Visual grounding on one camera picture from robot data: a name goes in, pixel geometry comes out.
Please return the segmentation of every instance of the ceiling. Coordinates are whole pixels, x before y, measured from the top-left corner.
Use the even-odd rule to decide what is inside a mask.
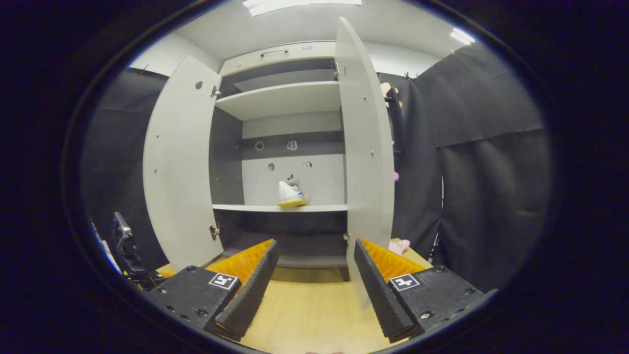
[[[175,32],[222,61],[291,42],[334,40],[343,16],[364,42],[446,57],[463,44],[452,26],[401,0],[362,0],[362,6],[309,5],[253,17],[242,0],[221,3]]]

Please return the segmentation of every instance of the open cabinet door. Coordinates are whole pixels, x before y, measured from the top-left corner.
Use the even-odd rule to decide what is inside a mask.
[[[389,247],[393,223],[393,147],[380,82],[365,45],[340,18],[335,61],[345,131],[347,265],[361,304],[369,304],[354,261],[356,239]]]
[[[223,252],[209,190],[209,130],[221,77],[186,57],[157,98],[142,161],[148,216],[164,254],[180,271]]]

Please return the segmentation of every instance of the white cabinet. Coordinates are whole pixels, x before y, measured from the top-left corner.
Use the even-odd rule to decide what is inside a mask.
[[[223,92],[218,100],[214,86]],[[268,136],[273,131],[281,133]],[[291,134],[300,136],[299,149],[287,156],[282,139]],[[266,142],[264,150],[253,149],[258,140]],[[282,162],[276,168],[273,161]],[[376,72],[346,19],[340,18],[336,42],[245,54],[227,60],[220,76],[186,58],[153,109],[143,166],[151,223],[176,270],[276,237],[284,247],[280,266],[348,266],[367,298],[353,242],[362,237],[388,245],[393,151]],[[301,169],[312,203],[283,210],[276,205],[277,182],[294,169]],[[222,223],[215,239],[214,217]],[[343,230],[327,226],[334,223]]]

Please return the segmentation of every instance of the pink shoe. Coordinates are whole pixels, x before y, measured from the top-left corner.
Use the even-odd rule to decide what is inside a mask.
[[[409,240],[400,240],[398,242],[391,241],[389,242],[389,250],[401,256],[402,252],[404,252],[404,250],[407,249],[410,245],[411,241]]]

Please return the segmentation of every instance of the sneaker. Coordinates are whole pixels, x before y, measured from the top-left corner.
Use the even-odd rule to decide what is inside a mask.
[[[282,208],[300,207],[310,203],[308,196],[296,185],[289,186],[286,182],[280,181],[277,192],[279,195],[277,204]]]

